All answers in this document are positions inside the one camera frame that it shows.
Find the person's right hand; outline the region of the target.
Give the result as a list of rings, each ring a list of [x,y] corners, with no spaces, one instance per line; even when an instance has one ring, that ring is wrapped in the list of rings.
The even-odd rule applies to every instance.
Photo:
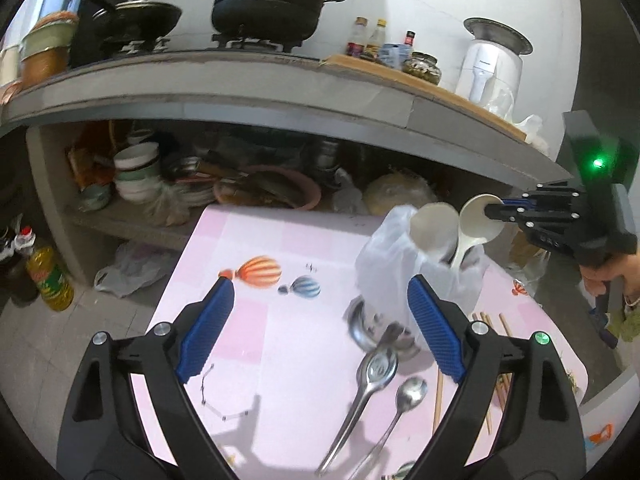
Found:
[[[585,289],[593,297],[605,294],[606,284],[616,278],[624,282],[624,297],[628,306],[636,306],[640,295],[640,263],[639,254],[616,255],[608,259],[598,268],[580,266],[580,274]]]

